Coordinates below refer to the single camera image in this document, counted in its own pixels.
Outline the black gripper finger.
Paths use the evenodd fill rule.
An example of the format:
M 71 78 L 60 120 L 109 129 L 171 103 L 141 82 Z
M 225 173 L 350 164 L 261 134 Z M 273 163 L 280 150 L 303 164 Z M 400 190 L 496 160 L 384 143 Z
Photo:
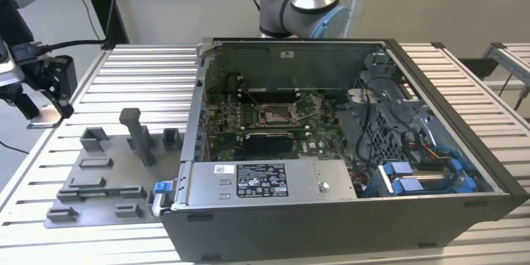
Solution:
M 32 120 L 40 115 L 38 108 L 29 96 L 24 93 L 20 84 L 1 86 L 1 100 L 4 100 L 8 105 L 16 107 L 28 120 Z
M 60 120 L 73 114 L 71 97 L 77 88 L 73 58 L 68 55 L 46 57 L 42 63 L 40 93 L 57 110 Z

